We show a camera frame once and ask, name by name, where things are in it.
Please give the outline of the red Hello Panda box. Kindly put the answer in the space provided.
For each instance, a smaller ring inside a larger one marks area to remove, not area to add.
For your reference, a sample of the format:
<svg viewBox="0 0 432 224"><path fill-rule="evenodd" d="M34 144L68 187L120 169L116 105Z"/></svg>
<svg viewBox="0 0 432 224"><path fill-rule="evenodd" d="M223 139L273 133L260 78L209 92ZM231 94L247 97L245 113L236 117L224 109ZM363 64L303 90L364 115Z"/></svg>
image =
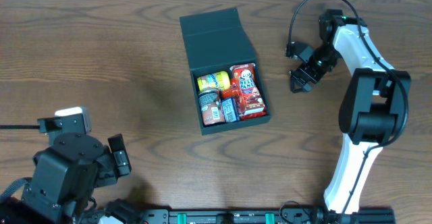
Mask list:
<svg viewBox="0 0 432 224"><path fill-rule="evenodd" d="M230 67L239 100L239 115L241 120L262 117L267 114L260 90L256 86L255 64L245 63Z"/></svg>

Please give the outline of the small blue barcode box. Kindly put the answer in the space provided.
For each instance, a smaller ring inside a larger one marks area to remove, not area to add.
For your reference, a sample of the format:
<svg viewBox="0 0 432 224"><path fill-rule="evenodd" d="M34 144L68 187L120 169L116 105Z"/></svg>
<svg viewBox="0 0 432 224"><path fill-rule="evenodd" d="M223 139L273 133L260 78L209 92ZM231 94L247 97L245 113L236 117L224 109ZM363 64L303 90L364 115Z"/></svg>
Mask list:
<svg viewBox="0 0 432 224"><path fill-rule="evenodd" d="M236 100L233 97L223 99L221 102L221 106L223 109L223 114L226 123L233 123L233 122L240 121Z"/></svg>

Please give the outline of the yellow Mentos bottle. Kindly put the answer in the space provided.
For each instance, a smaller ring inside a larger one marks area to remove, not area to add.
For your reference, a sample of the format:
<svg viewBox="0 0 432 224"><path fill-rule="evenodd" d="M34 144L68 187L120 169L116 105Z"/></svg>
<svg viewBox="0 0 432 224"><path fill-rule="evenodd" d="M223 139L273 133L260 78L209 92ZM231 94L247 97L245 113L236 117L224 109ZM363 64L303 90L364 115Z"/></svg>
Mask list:
<svg viewBox="0 0 432 224"><path fill-rule="evenodd" d="M227 90L231 86L230 76L226 71L215 72L197 78L199 90L206 88L216 88Z"/></svg>

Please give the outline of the red Pringles can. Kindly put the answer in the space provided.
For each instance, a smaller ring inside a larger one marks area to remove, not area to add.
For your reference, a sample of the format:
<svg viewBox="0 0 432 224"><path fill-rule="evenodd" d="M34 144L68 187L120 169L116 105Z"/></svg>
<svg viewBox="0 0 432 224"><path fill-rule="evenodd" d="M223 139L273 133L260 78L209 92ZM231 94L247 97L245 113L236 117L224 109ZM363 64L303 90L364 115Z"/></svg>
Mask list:
<svg viewBox="0 0 432 224"><path fill-rule="evenodd" d="M218 89L209 88L200 91L198 94L198 102L204 126L225 123L225 116L223 114Z"/></svg>

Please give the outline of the black gift box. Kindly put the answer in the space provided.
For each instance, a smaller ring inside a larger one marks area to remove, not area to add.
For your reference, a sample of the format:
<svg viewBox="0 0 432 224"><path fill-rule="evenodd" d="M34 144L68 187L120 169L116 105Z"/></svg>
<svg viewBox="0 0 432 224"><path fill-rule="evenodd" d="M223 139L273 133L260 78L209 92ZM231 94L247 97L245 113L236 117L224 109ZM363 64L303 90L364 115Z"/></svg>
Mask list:
<svg viewBox="0 0 432 224"><path fill-rule="evenodd" d="M266 88L261 78L256 51L245 33L235 7L180 18L188 59L196 112L202 135L237 130L270 121L272 114ZM197 78L213 72L228 72L231 66L254 63L256 86L263 97L267 114L234 123L205 126L198 100Z"/></svg>

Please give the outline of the orange Hacks candy bag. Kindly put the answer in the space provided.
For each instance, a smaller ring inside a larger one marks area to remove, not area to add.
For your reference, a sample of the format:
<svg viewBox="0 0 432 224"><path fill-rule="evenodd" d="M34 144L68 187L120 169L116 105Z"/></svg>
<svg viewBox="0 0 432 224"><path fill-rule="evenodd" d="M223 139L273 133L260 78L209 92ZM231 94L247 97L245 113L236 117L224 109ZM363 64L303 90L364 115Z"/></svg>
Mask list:
<svg viewBox="0 0 432 224"><path fill-rule="evenodd" d="M221 97L223 99L238 98L238 87L236 84L232 84L228 89L221 91Z"/></svg>

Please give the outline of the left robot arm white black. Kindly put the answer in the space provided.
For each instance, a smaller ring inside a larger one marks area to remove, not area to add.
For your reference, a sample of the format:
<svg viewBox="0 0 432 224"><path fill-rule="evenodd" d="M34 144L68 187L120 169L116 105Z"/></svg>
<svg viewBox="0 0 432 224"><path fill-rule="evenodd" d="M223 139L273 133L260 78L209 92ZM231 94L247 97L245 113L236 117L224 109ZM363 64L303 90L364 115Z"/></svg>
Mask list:
<svg viewBox="0 0 432 224"><path fill-rule="evenodd" d="M88 203L96 188L132 171L123 136L102 144L88 135L82 115L40 118L33 128L48 135L49 145L33 156L33 176L1 194L2 223L77 223L94 210Z"/></svg>

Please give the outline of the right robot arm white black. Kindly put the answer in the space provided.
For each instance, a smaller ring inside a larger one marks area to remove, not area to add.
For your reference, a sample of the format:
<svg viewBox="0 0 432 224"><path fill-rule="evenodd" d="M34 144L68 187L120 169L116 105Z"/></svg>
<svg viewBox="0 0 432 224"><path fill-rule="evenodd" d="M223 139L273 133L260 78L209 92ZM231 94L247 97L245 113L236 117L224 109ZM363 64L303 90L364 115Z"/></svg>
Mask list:
<svg viewBox="0 0 432 224"><path fill-rule="evenodd" d="M359 210L373 162L406 123L410 76L381 57L361 18L328 9L319 16L319 36L317 49L300 42L287 46L287 55L302 62L290 72L290 90L310 92L338 59L346 63L352 77L338 115L342 151L324 201L328 211L351 215Z"/></svg>

